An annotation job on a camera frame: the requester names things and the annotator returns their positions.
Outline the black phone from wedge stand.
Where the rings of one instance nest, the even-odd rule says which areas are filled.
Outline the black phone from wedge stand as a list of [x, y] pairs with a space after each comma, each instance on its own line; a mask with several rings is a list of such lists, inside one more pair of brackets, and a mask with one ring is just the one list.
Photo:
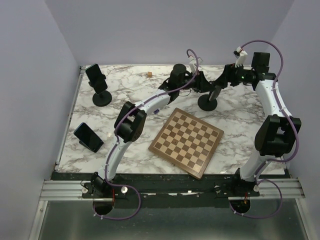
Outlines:
[[85, 144], [98, 143], [102, 139], [85, 123], [82, 122], [73, 132], [79, 141]]

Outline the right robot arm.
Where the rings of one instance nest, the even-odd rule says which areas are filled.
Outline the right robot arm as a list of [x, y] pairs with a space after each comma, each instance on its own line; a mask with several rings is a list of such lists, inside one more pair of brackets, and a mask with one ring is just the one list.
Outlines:
[[209, 102], [216, 107], [222, 89], [249, 84], [258, 95], [265, 114], [265, 120], [255, 135], [254, 152], [244, 166], [237, 169], [230, 183], [230, 191], [241, 196], [254, 188], [258, 177], [271, 162], [286, 163], [294, 158], [298, 152], [298, 132], [302, 122], [285, 106], [279, 91], [279, 74], [269, 71], [270, 54], [255, 52], [251, 69], [245, 69], [243, 62], [247, 52], [238, 47], [233, 53], [236, 62], [225, 65], [222, 74], [212, 82]]

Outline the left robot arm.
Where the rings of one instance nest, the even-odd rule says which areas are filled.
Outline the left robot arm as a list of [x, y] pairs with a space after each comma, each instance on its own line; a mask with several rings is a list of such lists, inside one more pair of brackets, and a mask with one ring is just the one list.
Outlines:
[[181, 90], [194, 90], [197, 93], [214, 92], [216, 86], [208, 81], [203, 71], [197, 68], [187, 71], [183, 64], [175, 64], [167, 78], [149, 98], [135, 104], [126, 102], [114, 124], [115, 141], [109, 150], [102, 170], [91, 176], [93, 191], [101, 198], [110, 194], [110, 180], [116, 175], [116, 170], [124, 153], [131, 143], [142, 134], [147, 116], [162, 107], [172, 103]]

